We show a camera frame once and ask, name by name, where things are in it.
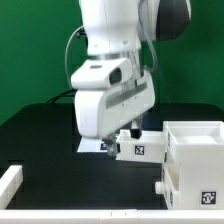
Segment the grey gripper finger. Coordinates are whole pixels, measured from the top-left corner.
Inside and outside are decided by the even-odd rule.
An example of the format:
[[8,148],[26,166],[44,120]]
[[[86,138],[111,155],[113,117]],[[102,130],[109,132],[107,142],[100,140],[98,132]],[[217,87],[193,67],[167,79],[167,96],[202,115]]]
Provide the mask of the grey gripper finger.
[[106,150],[109,156],[116,157],[119,154],[119,147],[114,136],[105,138],[103,142],[106,144]]
[[131,137],[139,139],[142,135],[142,118],[138,117],[134,119],[131,123],[130,129]]

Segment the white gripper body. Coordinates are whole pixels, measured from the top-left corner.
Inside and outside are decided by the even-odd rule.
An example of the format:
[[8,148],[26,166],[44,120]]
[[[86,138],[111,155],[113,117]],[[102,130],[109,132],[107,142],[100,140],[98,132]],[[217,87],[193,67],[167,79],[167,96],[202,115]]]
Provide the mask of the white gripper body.
[[104,91],[79,90],[74,100],[78,131],[85,138],[108,138],[154,103],[154,86],[148,71],[126,91],[121,85]]

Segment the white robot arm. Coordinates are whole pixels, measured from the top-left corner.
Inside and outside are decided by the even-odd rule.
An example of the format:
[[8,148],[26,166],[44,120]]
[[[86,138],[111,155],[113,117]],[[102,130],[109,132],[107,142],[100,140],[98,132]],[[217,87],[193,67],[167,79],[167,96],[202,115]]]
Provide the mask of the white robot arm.
[[152,73],[141,43],[174,40],[191,20],[190,0],[79,0],[88,59],[71,76],[82,137],[100,139],[111,156],[119,153],[115,133],[131,126],[142,136],[142,115],[155,103]]

